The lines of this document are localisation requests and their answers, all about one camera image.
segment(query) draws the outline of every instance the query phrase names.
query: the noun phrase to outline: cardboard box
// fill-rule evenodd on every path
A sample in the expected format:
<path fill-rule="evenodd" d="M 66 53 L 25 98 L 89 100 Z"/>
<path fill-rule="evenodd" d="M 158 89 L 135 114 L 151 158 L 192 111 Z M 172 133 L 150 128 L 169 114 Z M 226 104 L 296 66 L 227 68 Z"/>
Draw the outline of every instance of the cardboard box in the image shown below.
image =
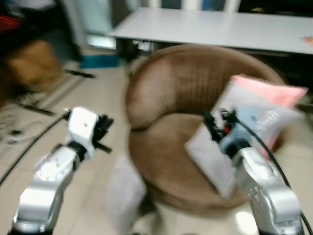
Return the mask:
<path fill-rule="evenodd" d="M 9 82 L 38 92 L 48 92 L 63 78 L 63 68 L 49 44 L 33 41 L 5 59 Z"/>

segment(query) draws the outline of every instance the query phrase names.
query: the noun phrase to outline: chair cushion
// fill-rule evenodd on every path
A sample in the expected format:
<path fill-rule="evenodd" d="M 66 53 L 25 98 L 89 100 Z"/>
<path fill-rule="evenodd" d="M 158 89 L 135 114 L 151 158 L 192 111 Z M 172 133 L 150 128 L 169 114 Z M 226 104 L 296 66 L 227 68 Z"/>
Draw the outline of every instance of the chair cushion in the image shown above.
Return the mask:
<path fill-rule="evenodd" d="M 188 156 L 184 144 L 201 122 L 201 116 L 192 114 L 163 116 L 150 128 L 130 133 L 129 151 L 153 198 L 184 211 L 210 215 L 238 206 L 246 197 L 236 189 L 230 200 L 222 199 Z"/>

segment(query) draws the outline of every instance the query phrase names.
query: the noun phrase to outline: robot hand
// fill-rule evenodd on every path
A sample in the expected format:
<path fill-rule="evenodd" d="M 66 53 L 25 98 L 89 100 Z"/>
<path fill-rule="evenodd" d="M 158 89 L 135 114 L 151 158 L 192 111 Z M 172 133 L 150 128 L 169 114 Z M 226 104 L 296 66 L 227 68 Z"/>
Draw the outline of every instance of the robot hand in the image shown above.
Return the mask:
<path fill-rule="evenodd" d="M 80 163 L 93 159 L 97 148 L 111 152 L 99 141 L 112 124 L 106 115 L 100 117 L 82 107 L 70 112 L 66 144 L 56 146 L 37 165 L 33 180 L 21 194 L 10 234 L 52 234 L 64 191 Z"/>
<path fill-rule="evenodd" d="M 250 200 L 260 235 L 299 235 L 302 225 L 297 196 L 260 152 L 250 146 L 251 134 L 237 123 L 235 111 L 221 111 L 222 129 L 210 113 L 204 111 L 203 115 L 212 140 L 232 161 L 237 184 Z M 238 113 L 238 118 L 251 127 L 256 124 L 246 113 Z"/>

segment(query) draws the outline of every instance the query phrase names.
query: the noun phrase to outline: brown armchair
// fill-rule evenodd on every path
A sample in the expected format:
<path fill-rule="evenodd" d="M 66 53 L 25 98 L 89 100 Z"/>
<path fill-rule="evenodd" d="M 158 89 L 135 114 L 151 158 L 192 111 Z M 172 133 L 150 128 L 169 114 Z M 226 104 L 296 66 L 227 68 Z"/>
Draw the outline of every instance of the brown armchair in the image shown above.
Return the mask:
<path fill-rule="evenodd" d="M 239 189 L 223 200 L 184 149 L 202 122 L 201 110 L 211 110 L 229 78 L 241 73 L 283 84 L 259 60 L 221 47 L 169 47 L 137 69 L 126 94 L 129 152 L 151 197 L 199 215 L 246 201 Z"/>

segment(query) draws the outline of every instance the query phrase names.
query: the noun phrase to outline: blue object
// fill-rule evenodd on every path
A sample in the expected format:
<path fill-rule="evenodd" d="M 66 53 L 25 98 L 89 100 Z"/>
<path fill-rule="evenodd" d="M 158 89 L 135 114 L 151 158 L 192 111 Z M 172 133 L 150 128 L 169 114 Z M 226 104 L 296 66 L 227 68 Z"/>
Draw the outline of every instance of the blue object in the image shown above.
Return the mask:
<path fill-rule="evenodd" d="M 212 8 L 213 8 L 212 0 L 203 0 L 203 3 L 202 3 L 203 11 L 209 11 L 209 10 L 212 10 Z"/>
<path fill-rule="evenodd" d="M 81 63 L 82 69 L 117 68 L 120 66 L 117 55 L 87 55 Z"/>
<path fill-rule="evenodd" d="M 235 110 L 237 118 L 251 128 L 251 130 L 257 132 L 257 121 L 261 115 L 262 108 L 258 106 L 243 105 L 236 107 Z M 227 148 L 234 143 L 234 140 L 242 139 L 251 142 L 251 134 L 240 124 L 235 123 L 231 132 L 220 142 L 221 152 L 226 154 Z"/>

